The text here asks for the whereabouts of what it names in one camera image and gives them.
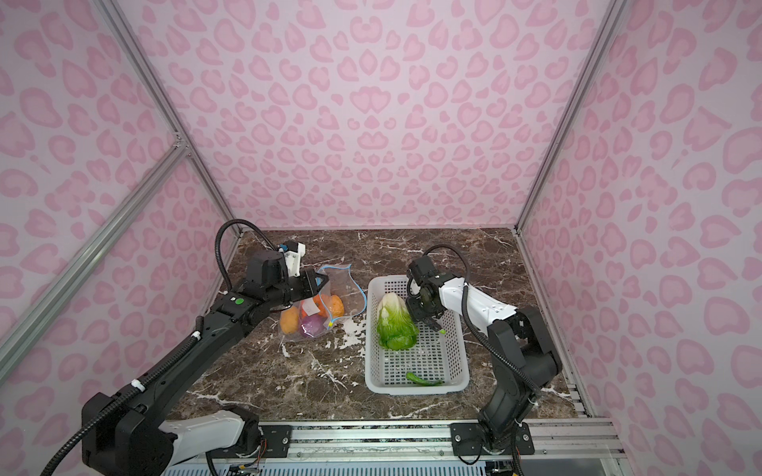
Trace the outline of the yellow toy potato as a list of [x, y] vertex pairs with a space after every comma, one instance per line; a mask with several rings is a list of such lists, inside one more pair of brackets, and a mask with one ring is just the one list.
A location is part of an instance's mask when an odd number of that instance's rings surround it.
[[281, 312], [280, 329], [283, 334], [290, 335], [299, 331], [300, 328], [300, 310], [297, 307], [290, 307]]

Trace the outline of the green toy pepper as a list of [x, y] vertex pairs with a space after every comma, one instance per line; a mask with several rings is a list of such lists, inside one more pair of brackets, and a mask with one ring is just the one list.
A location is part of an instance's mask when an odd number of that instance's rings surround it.
[[415, 384], [417, 386], [422, 386], [422, 387], [438, 387], [438, 386], [441, 386], [442, 384], [444, 384], [444, 382], [442, 380], [424, 379], [422, 377], [417, 376], [416, 374], [414, 374], [412, 372], [408, 372], [405, 375], [405, 377], [406, 377], [406, 379], [409, 382], [411, 382], [411, 383], [413, 383], [413, 384]]

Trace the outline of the purple toy onion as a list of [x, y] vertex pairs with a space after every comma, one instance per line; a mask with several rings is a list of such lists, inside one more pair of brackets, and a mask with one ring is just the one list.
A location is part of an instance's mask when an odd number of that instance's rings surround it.
[[325, 319], [321, 315], [303, 317], [299, 326], [300, 333], [305, 338], [316, 338], [325, 333]]

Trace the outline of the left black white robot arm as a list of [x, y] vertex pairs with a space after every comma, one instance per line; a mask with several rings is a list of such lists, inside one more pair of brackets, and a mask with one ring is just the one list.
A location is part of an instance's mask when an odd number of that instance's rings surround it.
[[103, 475], [161, 475], [173, 465], [222, 450], [250, 455], [260, 448], [256, 414], [235, 406], [201, 418], [167, 419], [173, 406], [224, 353], [273, 311], [313, 299], [329, 277], [313, 268], [292, 275], [283, 253], [262, 250], [246, 275], [194, 330], [145, 374], [83, 407], [83, 463]]

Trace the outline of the green white toy cabbage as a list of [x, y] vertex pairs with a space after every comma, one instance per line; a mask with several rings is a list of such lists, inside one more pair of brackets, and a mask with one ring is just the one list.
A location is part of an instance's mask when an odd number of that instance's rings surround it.
[[419, 329], [402, 297], [388, 293], [379, 301], [376, 332], [379, 345], [388, 350], [408, 350], [417, 344]]

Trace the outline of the orange toy tomato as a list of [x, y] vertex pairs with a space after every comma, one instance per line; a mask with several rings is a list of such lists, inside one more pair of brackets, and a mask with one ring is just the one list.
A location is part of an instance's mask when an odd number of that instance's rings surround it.
[[331, 317], [344, 317], [345, 309], [341, 298], [337, 295], [328, 295], [323, 298], [327, 311]]

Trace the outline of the brown toy potato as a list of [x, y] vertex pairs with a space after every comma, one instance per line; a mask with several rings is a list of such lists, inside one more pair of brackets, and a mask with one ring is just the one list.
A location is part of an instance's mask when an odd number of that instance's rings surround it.
[[321, 297], [314, 297], [313, 303], [317, 307], [317, 310], [319, 311], [319, 315], [321, 317], [327, 317], [327, 308], [325, 307], [325, 304], [323, 303], [323, 300]]

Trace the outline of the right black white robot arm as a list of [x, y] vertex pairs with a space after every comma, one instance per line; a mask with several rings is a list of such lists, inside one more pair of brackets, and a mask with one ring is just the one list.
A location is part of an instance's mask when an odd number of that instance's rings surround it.
[[458, 456], [532, 455], [535, 446], [525, 418], [563, 370], [560, 353], [535, 307], [518, 309], [476, 289], [467, 277], [440, 271], [424, 255], [408, 268], [406, 306], [414, 321], [434, 327], [446, 313], [461, 317], [489, 352], [496, 379], [475, 424], [454, 424]]

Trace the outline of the clear zip top bag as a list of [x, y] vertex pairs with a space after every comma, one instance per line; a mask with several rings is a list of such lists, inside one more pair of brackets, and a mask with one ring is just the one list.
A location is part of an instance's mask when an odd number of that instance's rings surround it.
[[367, 296], [353, 278], [351, 265], [325, 265], [319, 273], [327, 276], [325, 287], [315, 297], [297, 301], [281, 312], [279, 329], [285, 341], [320, 338], [366, 311]]

